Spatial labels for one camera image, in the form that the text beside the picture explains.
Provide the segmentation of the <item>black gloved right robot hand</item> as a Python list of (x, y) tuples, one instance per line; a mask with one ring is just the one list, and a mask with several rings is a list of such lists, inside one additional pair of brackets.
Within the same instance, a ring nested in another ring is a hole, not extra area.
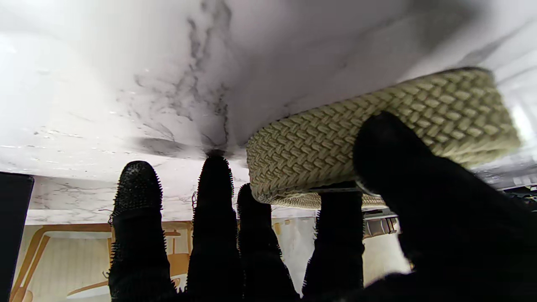
[(397, 214), (413, 265), (364, 286), (359, 191), (321, 193), (314, 252), (298, 294), (271, 207), (240, 188), (233, 209), (227, 160), (212, 154), (199, 177), (185, 292), (171, 281), (162, 187), (153, 167), (128, 163), (111, 225), (113, 302), (530, 302), (536, 300), (536, 210), (449, 159), (435, 156), (399, 118), (371, 116), (357, 133), (355, 173)]

